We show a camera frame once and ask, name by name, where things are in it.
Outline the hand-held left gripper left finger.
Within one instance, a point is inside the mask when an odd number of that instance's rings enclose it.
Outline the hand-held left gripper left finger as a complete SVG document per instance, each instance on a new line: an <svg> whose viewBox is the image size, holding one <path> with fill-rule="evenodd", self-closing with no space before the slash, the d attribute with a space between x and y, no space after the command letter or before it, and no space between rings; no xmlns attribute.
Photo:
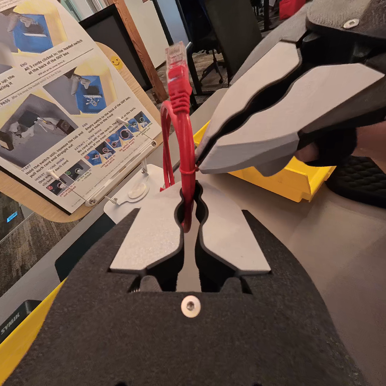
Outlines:
<svg viewBox="0 0 386 386"><path fill-rule="evenodd" d="M162 290L176 290L184 265L184 199L181 188L167 188L142 205L110 271L154 276Z"/></svg>

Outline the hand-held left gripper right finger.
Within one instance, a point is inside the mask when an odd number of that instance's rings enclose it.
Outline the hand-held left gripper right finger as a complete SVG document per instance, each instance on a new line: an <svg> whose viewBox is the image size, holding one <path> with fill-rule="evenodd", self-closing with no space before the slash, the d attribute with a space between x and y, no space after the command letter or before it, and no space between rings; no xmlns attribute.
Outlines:
<svg viewBox="0 0 386 386"><path fill-rule="evenodd" d="M210 279L267 274L271 268L241 208L205 181L196 181L195 261Z"/></svg>

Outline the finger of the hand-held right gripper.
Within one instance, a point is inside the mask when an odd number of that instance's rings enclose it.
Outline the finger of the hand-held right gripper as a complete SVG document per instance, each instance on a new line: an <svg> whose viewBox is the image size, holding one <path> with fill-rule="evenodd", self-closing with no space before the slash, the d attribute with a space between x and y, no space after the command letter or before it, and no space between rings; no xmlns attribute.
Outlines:
<svg viewBox="0 0 386 386"><path fill-rule="evenodd" d="M363 64L319 66L294 81L274 105L243 122L230 121L198 161L202 174L254 167L273 176L299 145L340 124L365 115L378 118L385 108L385 74Z"/></svg>
<svg viewBox="0 0 386 386"><path fill-rule="evenodd" d="M196 159L204 157L204 151L213 146L210 141L220 134L226 123L245 112L248 105L264 89L280 83L292 74L301 61L295 43L280 41L238 78L215 109L196 150Z"/></svg>

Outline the yellow plastic bin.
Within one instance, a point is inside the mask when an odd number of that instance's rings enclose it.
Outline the yellow plastic bin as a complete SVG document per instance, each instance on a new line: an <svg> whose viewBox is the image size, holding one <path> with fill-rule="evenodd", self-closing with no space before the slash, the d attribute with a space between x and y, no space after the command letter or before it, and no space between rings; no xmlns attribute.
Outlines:
<svg viewBox="0 0 386 386"><path fill-rule="evenodd" d="M229 174L294 202L311 202L334 170L335 166L311 167L293 157L283 170L270 177L264 177L254 167Z"/></svg>
<svg viewBox="0 0 386 386"><path fill-rule="evenodd" d="M61 282L0 345L0 385L16 369L36 339L46 316L66 279Z"/></svg>

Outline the person's right hand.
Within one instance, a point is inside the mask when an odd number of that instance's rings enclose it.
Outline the person's right hand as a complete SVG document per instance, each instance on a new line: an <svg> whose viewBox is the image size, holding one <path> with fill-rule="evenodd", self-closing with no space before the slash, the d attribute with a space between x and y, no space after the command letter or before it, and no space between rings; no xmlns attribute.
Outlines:
<svg viewBox="0 0 386 386"><path fill-rule="evenodd" d="M340 166L350 156L371 158L385 172L386 123L334 130L295 153L309 166Z"/></svg>

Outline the black office chair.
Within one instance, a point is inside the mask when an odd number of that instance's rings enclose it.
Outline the black office chair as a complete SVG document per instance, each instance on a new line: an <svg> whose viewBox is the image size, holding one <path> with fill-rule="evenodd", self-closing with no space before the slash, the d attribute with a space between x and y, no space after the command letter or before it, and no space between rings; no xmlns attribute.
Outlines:
<svg viewBox="0 0 386 386"><path fill-rule="evenodd" d="M200 40L198 40L197 42L197 47L198 51L205 51L206 54L212 54L213 56L213 61L212 63L206 67L203 72L202 72L202 76L200 77L199 79L199 85L200 85L200 92L201 94L203 94L202 92L202 81L214 70L218 75L219 75L219 84L223 84L224 83L224 78L221 74L221 71L220 71L220 67L223 67L225 69L227 69L227 65L225 63L225 61L218 61L217 58L216 58L216 54L215 52L217 52L218 54L221 54L222 52L222 49L221 49L221 46L217 40L216 37L213 37L213 36L206 36Z"/></svg>

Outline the black flat panel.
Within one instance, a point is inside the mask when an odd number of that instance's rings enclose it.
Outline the black flat panel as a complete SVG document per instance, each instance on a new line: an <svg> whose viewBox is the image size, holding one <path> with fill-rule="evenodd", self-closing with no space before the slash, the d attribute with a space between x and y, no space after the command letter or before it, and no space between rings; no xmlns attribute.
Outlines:
<svg viewBox="0 0 386 386"><path fill-rule="evenodd" d="M84 254L114 226L114 221L103 214L56 259L54 266L60 282L68 277Z"/></svg>

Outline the black framed panel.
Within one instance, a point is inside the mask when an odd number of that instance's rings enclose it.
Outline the black framed panel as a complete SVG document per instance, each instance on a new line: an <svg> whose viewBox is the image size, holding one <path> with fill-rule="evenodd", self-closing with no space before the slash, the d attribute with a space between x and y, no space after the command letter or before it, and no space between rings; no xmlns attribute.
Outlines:
<svg viewBox="0 0 386 386"><path fill-rule="evenodd" d="M118 55L144 91L152 89L146 70L114 4L79 23L95 42L106 45Z"/></svg>

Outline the printed instruction sheet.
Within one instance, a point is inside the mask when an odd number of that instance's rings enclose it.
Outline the printed instruction sheet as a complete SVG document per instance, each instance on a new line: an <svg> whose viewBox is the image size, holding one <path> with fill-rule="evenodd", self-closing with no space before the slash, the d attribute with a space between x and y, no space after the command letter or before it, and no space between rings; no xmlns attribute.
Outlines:
<svg viewBox="0 0 386 386"><path fill-rule="evenodd" d="M50 167L144 108L96 42L58 1L1 1L1 171L50 196Z"/></svg>

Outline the black power adapter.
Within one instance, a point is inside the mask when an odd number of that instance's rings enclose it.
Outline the black power adapter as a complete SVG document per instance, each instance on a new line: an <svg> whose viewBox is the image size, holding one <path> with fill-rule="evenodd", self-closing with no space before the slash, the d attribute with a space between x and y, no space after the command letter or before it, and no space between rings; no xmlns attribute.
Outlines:
<svg viewBox="0 0 386 386"><path fill-rule="evenodd" d="M18 306L0 326L0 343L3 343L12 331L14 331L41 302L41 300L26 300Z"/></svg>

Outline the wooden post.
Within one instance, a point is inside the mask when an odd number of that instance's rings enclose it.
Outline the wooden post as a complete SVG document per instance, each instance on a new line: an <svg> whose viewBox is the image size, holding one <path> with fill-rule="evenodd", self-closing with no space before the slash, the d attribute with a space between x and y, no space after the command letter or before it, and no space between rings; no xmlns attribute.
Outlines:
<svg viewBox="0 0 386 386"><path fill-rule="evenodd" d="M152 63L152 60L147 52L147 49L142 41L142 38L126 6L125 1L109 0L108 3L109 5L114 4L116 6L123 24L129 34L129 37L133 42L133 46L150 80L150 83L152 84L152 95L158 104L162 103L168 98L167 92L162 84L162 81L158 77L157 70Z"/></svg>

